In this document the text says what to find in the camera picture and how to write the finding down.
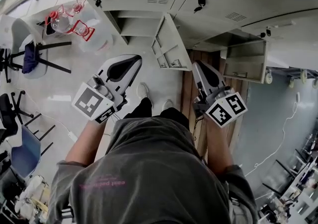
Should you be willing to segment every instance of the wooden floor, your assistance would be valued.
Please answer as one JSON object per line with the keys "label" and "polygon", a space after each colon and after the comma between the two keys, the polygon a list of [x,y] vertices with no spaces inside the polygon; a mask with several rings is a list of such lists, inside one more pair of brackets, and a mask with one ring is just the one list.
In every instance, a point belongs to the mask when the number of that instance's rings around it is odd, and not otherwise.
{"label": "wooden floor", "polygon": [[[192,62],[201,60],[212,65],[219,70],[222,74],[225,67],[225,60],[220,58],[220,52],[201,52],[195,50],[188,50],[189,57]],[[246,92],[248,83],[238,79],[225,79],[226,84],[230,85],[235,92]],[[204,120],[196,119],[192,103],[195,97],[198,96],[198,89],[195,85],[192,72],[183,72],[182,80],[182,94],[181,94],[181,112],[189,119],[190,132],[193,134],[195,147],[197,148],[201,157],[206,155],[207,152],[207,140],[206,140],[206,123]],[[230,123],[225,127],[227,130],[227,141],[230,145],[233,138],[238,136],[241,119]]]}

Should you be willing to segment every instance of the blue cloth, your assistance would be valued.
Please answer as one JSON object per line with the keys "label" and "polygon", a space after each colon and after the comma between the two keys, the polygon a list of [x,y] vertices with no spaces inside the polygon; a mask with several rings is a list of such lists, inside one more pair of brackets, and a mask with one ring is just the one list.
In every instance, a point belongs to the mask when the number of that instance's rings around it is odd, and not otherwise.
{"label": "blue cloth", "polygon": [[11,164],[23,178],[30,175],[41,159],[41,143],[27,127],[22,125],[22,145],[11,150]]}
{"label": "blue cloth", "polygon": [[39,64],[39,62],[35,60],[33,41],[25,45],[24,50],[25,50],[25,54],[23,59],[24,62],[23,62],[22,73],[28,74],[35,69],[35,67]]}

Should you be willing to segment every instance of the caster wheel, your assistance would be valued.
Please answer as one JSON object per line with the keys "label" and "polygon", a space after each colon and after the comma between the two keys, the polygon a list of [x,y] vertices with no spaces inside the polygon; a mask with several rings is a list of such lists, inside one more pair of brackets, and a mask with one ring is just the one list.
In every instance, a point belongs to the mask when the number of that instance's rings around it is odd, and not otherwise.
{"label": "caster wheel", "polygon": [[301,70],[300,79],[302,80],[303,83],[306,83],[306,81],[307,81],[307,70]]}
{"label": "caster wheel", "polygon": [[313,88],[317,89],[318,88],[318,78],[314,79],[313,81]]}
{"label": "caster wheel", "polygon": [[271,84],[273,81],[273,76],[271,72],[266,73],[265,75],[265,83]]}
{"label": "caster wheel", "polygon": [[288,87],[294,88],[294,78],[293,77],[290,78]]}

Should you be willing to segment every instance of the gray t-shirt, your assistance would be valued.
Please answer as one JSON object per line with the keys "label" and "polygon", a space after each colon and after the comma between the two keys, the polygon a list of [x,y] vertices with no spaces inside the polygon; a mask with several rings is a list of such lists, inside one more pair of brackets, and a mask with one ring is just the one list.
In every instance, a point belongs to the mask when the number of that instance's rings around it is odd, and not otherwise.
{"label": "gray t-shirt", "polygon": [[248,212],[245,223],[256,223],[253,194],[238,166],[216,177],[181,124],[123,119],[103,158],[88,167],[58,163],[47,223],[60,223],[70,204],[77,224],[228,224],[231,197]]}

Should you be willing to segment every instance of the white shoe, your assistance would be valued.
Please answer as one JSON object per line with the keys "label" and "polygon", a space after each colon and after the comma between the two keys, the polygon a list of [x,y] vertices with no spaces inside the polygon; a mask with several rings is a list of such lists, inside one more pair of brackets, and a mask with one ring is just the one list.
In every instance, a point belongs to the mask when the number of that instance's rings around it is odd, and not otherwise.
{"label": "white shoe", "polygon": [[171,99],[168,99],[168,100],[163,104],[162,110],[164,111],[164,110],[166,110],[166,109],[168,109],[168,108],[170,108],[170,107],[174,107],[174,104],[173,104],[173,102],[172,102]]}
{"label": "white shoe", "polygon": [[145,83],[139,83],[139,85],[137,86],[137,96],[140,100],[148,98],[151,101],[149,97],[149,91]]}

